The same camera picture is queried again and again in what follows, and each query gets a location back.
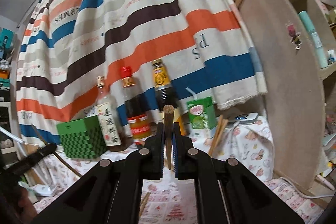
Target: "carton logo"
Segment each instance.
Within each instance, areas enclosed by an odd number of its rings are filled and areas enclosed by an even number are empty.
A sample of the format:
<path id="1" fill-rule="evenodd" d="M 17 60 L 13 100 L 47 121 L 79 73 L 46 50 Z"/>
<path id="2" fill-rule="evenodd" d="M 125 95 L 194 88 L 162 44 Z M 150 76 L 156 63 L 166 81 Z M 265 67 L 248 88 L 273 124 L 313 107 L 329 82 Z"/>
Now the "carton logo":
<path id="1" fill-rule="evenodd" d="M 203 105 L 193 106 L 189 111 L 192 115 L 201 115 L 203 113 Z"/>

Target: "small white bottle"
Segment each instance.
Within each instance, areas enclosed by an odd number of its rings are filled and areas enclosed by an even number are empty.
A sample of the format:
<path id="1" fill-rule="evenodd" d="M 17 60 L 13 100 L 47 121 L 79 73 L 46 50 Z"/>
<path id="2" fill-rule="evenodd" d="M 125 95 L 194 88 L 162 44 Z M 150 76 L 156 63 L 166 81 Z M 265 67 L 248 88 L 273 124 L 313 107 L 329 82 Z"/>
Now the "small white bottle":
<path id="1" fill-rule="evenodd" d="M 97 77 L 97 87 L 98 97 L 95 110 L 106 146 L 111 150 L 111 148 L 121 146 L 121 126 L 117 110 L 112 107 L 110 94 L 106 90 L 104 76 Z"/>

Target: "green juice carton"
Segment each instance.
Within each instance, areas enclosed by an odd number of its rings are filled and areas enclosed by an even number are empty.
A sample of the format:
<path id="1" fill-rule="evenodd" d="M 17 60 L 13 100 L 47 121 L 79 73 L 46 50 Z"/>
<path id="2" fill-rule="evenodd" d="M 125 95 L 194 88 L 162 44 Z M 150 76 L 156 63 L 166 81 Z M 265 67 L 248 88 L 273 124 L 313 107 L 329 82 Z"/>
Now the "green juice carton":
<path id="1" fill-rule="evenodd" d="M 189 101 L 187 106 L 193 133 L 196 136 L 212 138 L 217 125 L 212 98 Z"/>

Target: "glass bottle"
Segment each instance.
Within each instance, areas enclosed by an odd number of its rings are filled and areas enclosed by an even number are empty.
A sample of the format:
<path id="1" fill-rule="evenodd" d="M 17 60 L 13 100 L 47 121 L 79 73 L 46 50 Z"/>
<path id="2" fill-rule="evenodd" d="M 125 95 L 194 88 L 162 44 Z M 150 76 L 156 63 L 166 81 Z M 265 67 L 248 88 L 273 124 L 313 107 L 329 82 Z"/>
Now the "glass bottle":
<path id="1" fill-rule="evenodd" d="M 146 138 L 152 135 L 148 117 L 141 104 L 140 95 L 132 76 L 131 67 L 123 67 L 121 69 L 121 77 L 127 121 L 130 125 L 135 144 L 138 147 L 141 147 Z"/>
<path id="2" fill-rule="evenodd" d="M 120 135 L 122 133 L 117 110 L 112 107 L 110 94 L 106 89 L 104 76 L 97 77 L 98 97 L 95 110 L 106 146 L 121 147 Z"/>
<path id="3" fill-rule="evenodd" d="M 155 82 L 155 97 L 159 106 L 161 119 L 163 120 L 163 107 L 165 105 L 172 105 L 174 107 L 174 122 L 180 124 L 181 135 L 185 136 L 182 117 L 179 110 L 179 99 L 172 86 L 167 74 L 166 67 L 163 65 L 161 59 L 152 61 L 153 77 Z"/>

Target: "dark liquid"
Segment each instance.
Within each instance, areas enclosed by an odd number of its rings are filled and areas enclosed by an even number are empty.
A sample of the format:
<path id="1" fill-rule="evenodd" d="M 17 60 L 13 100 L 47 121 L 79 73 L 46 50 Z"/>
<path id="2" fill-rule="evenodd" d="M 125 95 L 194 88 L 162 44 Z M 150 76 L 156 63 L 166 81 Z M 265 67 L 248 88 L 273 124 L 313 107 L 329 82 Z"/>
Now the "dark liquid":
<path id="1" fill-rule="evenodd" d="M 125 102 L 126 106 L 126 115 L 128 118 L 136 117 L 144 114 L 144 111 L 141 107 L 140 95 L 133 97 L 130 100 Z"/>
<path id="2" fill-rule="evenodd" d="M 159 105 L 160 112 L 163 111 L 163 107 L 165 105 L 172 105 L 174 108 L 179 107 L 177 103 L 179 99 L 177 98 L 176 92 L 172 86 L 162 90 L 155 90 L 155 97 L 157 104 Z"/>

